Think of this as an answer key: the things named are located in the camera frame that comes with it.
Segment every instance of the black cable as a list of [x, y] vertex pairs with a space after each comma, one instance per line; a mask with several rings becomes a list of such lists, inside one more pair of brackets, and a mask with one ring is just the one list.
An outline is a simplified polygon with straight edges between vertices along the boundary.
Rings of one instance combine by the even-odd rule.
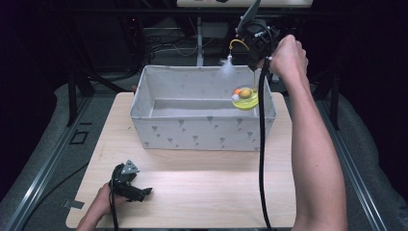
[[259, 101], [259, 125], [260, 125], [260, 137], [261, 137], [261, 147], [260, 147], [260, 157], [259, 157], [259, 191], [261, 194], [262, 212], [264, 215], [265, 223], [267, 224], [267, 229], [272, 230], [268, 217], [267, 203], [265, 200], [265, 189], [264, 189], [264, 163], [265, 163], [265, 109], [264, 109], [264, 82], [265, 76], [269, 68], [269, 59], [265, 58], [264, 66], [261, 70], [261, 75], [259, 76], [258, 84], [258, 101]]
[[114, 220], [114, 227], [115, 231], [119, 230], [119, 225], [117, 223], [117, 215], [116, 215], [116, 206], [115, 206], [115, 186], [114, 186], [114, 173], [112, 173], [111, 177], [111, 182], [110, 182], [110, 187], [111, 187], [111, 193], [109, 194], [109, 203], [111, 205], [111, 213], [112, 213], [112, 218]]
[[24, 228], [27, 226], [28, 221], [30, 220], [30, 218], [33, 216], [34, 212], [39, 208], [39, 206], [42, 204], [42, 202], [44, 202], [44, 200], [51, 194], [54, 192], [54, 190], [56, 190], [61, 184], [63, 184], [66, 180], [68, 180], [69, 178], [71, 178], [73, 175], [75, 175], [76, 173], [78, 173], [80, 170], [82, 170], [84, 167], [86, 167], [89, 164], [89, 162], [86, 162], [83, 166], [79, 167], [77, 170], [75, 170], [74, 172], [72, 172], [71, 174], [69, 174], [67, 177], [65, 177], [64, 180], [62, 180], [59, 184], [57, 184], [56, 186], [54, 186], [54, 188], [52, 188], [37, 204], [36, 207], [34, 207], [33, 211], [30, 213], [30, 215], [27, 217], [27, 219], [24, 221], [23, 226], [21, 227], [21, 230], [24, 230]]

